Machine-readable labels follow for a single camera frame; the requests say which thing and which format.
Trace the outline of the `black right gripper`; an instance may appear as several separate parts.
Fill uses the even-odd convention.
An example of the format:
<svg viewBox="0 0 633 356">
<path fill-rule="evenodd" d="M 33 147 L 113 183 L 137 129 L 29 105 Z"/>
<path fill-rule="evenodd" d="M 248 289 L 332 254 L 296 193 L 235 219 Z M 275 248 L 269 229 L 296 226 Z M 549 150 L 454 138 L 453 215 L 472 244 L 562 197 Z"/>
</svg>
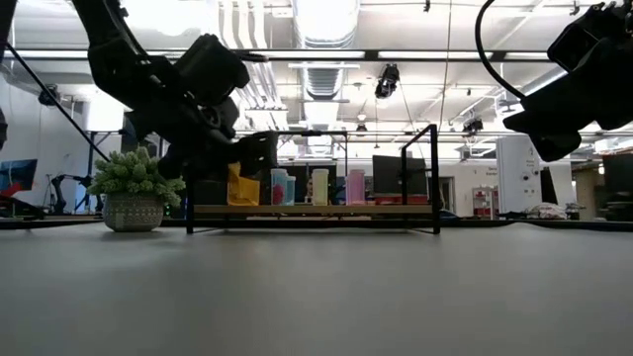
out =
<svg viewBox="0 0 633 356">
<path fill-rule="evenodd" d="M 557 161 L 576 150 L 579 130 L 596 121 L 603 130 L 616 130 L 633 121 L 633 49 L 619 44 L 596 44 L 571 72 L 588 116 L 548 98 L 526 97 L 523 111 L 505 118 L 512 131 L 529 133 L 544 161 Z"/>
</svg>

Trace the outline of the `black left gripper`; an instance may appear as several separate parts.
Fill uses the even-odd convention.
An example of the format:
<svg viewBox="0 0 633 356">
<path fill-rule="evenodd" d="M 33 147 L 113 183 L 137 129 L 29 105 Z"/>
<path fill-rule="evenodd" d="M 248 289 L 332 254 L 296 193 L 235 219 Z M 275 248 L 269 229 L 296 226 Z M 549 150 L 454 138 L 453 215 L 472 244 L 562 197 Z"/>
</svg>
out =
<svg viewBox="0 0 633 356">
<path fill-rule="evenodd" d="M 185 97 L 135 96 L 126 100 L 126 113 L 138 140 L 157 134 L 170 145 L 158 160 L 158 173 L 165 179 L 226 179 L 228 165 L 185 148 L 218 148 L 232 145 L 233 125 L 239 108 L 231 97 L 218 105 L 200 106 Z M 241 176 L 254 176 L 277 165 L 278 134 L 260 132 L 237 142 Z"/>
</svg>

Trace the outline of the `large orange pill bottle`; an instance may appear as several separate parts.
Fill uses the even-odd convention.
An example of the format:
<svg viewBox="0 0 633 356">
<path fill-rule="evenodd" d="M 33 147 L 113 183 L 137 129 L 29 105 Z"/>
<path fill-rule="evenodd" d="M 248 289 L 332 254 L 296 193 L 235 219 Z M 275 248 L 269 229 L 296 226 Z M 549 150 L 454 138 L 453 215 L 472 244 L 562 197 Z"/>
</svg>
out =
<svg viewBox="0 0 633 356">
<path fill-rule="evenodd" d="M 239 162 L 228 166 L 227 203 L 230 206 L 245 207 L 258 206 L 260 197 L 260 182 L 240 175 Z"/>
</svg>

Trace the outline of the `blue bottle with pink pills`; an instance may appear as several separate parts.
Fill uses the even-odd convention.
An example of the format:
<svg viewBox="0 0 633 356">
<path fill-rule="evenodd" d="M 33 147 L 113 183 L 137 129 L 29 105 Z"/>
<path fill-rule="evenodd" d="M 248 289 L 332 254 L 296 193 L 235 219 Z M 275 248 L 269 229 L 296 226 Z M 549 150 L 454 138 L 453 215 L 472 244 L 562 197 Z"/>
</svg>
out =
<svg viewBox="0 0 633 356">
<path fill-rule="evenodd" d="M 288 173 L 286 169 L 273 168 L 271 170 L 271 204 L 281 206 L 286 202 Z"/>
</svg>

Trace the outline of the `yellow pill bottle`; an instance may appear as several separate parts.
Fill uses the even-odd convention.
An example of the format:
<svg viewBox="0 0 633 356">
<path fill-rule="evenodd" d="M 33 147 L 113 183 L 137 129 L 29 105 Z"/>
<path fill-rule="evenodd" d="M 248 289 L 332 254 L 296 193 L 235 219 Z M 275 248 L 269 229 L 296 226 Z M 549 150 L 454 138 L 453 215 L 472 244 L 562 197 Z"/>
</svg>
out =
<svg viewBox="0 0 633 356">
<path fill-rule="evenodd" d="M 328 173 L 324 168 L 315 169 L 312 173 L 314 206 L 328 205 Z"/>
</svg>

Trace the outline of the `pink pill bottle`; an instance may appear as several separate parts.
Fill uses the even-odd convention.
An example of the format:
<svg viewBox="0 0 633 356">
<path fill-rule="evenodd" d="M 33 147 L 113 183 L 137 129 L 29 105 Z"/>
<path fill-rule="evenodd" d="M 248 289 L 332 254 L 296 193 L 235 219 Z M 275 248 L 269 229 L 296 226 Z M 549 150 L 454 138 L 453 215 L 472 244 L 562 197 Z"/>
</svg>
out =
<svg viewBox="0 0 633 356">
<path fill-rule="evenodd" d="M 360 169 L 351 170 L 345 179 L 346 205 L 365 204 L 365 172 Z"/>
</svg>

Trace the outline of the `white column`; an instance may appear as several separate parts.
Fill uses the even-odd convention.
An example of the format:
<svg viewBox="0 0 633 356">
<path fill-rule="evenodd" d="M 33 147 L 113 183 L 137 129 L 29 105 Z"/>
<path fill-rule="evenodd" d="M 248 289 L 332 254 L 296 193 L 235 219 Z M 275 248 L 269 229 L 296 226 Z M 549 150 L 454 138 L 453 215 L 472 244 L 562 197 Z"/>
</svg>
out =
<svg viewBox="0 0 633 356">
<path fill-rule="evenodd" d="M 528 136 L 503 136 L 497 140 L 501 214 L 524 212 L 542 202 L 540 171 L 540 158 Z"/>
</svg>

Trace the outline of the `potted green plant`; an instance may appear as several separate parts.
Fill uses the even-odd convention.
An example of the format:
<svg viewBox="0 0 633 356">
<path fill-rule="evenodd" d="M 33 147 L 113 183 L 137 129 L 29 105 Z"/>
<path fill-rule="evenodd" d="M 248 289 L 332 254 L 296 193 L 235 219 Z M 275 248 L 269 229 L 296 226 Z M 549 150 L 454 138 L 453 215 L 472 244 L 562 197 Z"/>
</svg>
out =
<svg viewBox="0 0 633 356">
<path fill-rule="evenodd" d="M 96 174 L 88 192 L 103 200 L 106 227 L 115 232 L 147 232 L 159 227 L 167 207 L 177 207 L 185 189 L 182 177 L 163 177 L 159 160 L 146 148 L 120 153 L 95 162 Z"/>
</svg>

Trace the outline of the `red storage rack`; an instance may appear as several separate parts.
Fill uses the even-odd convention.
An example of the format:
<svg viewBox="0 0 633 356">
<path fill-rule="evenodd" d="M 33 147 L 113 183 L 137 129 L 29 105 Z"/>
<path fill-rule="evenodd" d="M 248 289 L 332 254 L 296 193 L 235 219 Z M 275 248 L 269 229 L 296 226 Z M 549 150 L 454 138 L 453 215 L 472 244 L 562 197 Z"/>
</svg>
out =
<svg viewBox="0 0 633 356">
<path fill-rule="evenodd" d="M 493 220 L 497 211 L 496 188 L 490 186 L 472 189 L 473 216 L 484 220 Z"/>
</svg>

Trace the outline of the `black background monitor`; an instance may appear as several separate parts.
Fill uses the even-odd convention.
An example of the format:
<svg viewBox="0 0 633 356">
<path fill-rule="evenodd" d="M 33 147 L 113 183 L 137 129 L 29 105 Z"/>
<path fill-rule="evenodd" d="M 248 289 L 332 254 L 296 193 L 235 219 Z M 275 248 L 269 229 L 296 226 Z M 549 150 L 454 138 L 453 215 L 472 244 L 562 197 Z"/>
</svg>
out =
<svg viewBox="0 0 633 356">
<path fill-rule="evenodd" d="M 372 157 L 373 191 L 375 195 L 402 193 L 402 159 L 395 156 L 374 155 Z M 407 158 L 407 193 L 427 194 L 426 164 L 423 159 Z"/>
</svg>

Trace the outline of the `black rig crossbeam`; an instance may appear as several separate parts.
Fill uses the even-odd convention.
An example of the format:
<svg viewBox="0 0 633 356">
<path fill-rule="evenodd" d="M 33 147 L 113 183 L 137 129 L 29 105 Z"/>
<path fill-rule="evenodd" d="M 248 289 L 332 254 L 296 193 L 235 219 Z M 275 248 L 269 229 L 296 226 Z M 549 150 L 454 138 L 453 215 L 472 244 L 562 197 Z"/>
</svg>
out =
<svg viewBox="0 0 633 356">
<path fill-rule="evenodd" d="M 16 49 L 24 60 L 87 60 L 84 49 Z M 476 50 L 386 50 L 386 49 L 234 49 L 243 59 L 267 58 L 270 61 L 341 61 L 341 62 L 476 62 Z M 4 58 L 15 59 L 6 48 Z M 487 50 L 489 62 L 548 62 L 546 51 Z"/>
</svg>

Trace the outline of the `thin black diagonal strut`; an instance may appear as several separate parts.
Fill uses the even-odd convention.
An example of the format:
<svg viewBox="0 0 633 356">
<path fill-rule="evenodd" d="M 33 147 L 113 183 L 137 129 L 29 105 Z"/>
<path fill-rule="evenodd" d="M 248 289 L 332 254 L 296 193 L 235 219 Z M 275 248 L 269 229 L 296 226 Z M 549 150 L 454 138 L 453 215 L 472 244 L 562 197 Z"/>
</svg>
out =
<svg viewBox="0 0 633 356">
<path fill-rule="evenodd" d="M 36 73 L 30 68 L 30 66 L 25 62 L 25 60 L 18 54 L 18 52 L 14 49 L 14 47 L 10 45 L 9 43 L 6 43 L 6 48 L 11 52 L 13 57 L 25 68 L 27 73 L 40 87 L 42 92 L 52 101 L 53 105 L 58 109 L 58 111 L 66 118 L 66 120 L 73 126 L 73 128 L 88 143 L 92 151 L 96 152 L 103 160 L 110 161 L 108 156 L 95 144 L 94 140 L 90 136 L 88 136 L 87 133 L 73 120 L 70 114 L 63 108 L 60 101 L 55 98 L 52 92 L 46 87 L 46 85 L 41 81 L 41 79 L 36 75 Z"/>
</svg>

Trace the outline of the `blue monitor screen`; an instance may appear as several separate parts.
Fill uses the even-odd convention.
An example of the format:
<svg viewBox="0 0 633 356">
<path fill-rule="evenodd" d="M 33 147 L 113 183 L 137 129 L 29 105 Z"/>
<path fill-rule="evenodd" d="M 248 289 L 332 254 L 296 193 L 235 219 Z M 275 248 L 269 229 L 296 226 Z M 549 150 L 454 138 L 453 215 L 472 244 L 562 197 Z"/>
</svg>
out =
<svg viewBox="0 0 633 356">
<path fill-rule="evenodd" d="M 0 162 L 0 196 L 11 197 L 33 187 L 38 161 L 36 159 Z"/>
</svg>

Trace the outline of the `black table frame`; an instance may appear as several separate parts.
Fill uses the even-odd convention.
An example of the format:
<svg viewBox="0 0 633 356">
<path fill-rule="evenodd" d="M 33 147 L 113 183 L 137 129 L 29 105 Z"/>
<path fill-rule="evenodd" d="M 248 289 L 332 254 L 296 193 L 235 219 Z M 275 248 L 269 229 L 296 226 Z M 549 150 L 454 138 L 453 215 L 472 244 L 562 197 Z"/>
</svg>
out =
<svg viewBox="0 0 633 356">
<path fill-rule="evenodd" d="M 39 220 L 24 221 L 13 219 L 0 219 L 0 230 L 6 229 L 33 229 L 100 223 L 101 220 Z M 596 231 L 633 232 L 633 222 L 582 222 L 582 221 L 549 221 L 549 220 L 514 220 L 514 221 L 475 221 L 452 220 L 439 221 L 440 228 L 492 228 L 511 225 L 514 223 L 527 223 L 540 227 L 553 229 L 584 229 Z M 353 221 L 353 220 L 195 220 L 193 227 L 208 228 L 376 228 L 376 229 L 422 229 L 433 228 L 434 224 L 429 220 L 377 220 L 377 221 Z"/>
</svg>

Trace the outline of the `silver ventilation duct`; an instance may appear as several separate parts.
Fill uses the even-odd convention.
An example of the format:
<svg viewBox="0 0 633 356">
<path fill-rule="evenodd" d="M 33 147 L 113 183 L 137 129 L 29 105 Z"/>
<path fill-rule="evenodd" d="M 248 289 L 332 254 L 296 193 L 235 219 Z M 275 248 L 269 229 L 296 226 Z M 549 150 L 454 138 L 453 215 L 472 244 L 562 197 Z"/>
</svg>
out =
<svg viewBox="0 0 633 356">
<path fill-rule="evenodd" d="M 301 49 L 349 49 L 353 47 L 360 0 L 293 0 L 293 23 L 297 47 Z M 304 118 L 310 126 L 336 122 L 345 70 L 301 69 Z"/>
</svg>

